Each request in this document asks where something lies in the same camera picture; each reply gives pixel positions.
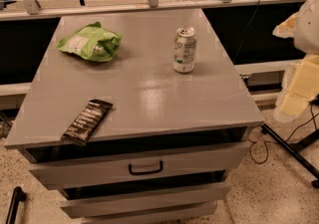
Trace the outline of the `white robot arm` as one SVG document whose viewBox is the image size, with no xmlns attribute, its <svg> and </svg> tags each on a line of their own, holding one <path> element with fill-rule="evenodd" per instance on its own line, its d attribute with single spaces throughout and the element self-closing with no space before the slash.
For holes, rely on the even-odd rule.
<svg viewBox="0 0 319 224">
<path fill-rule="evenodd" d="M 292 38 L 294 47 L 305 53 L 287 67 L 274 117 L 280 122 L 297 119 L 319 95 L 319 0 L 307 0 L 298 12 L 273 30 L 279 38 Z"/>
</svg>

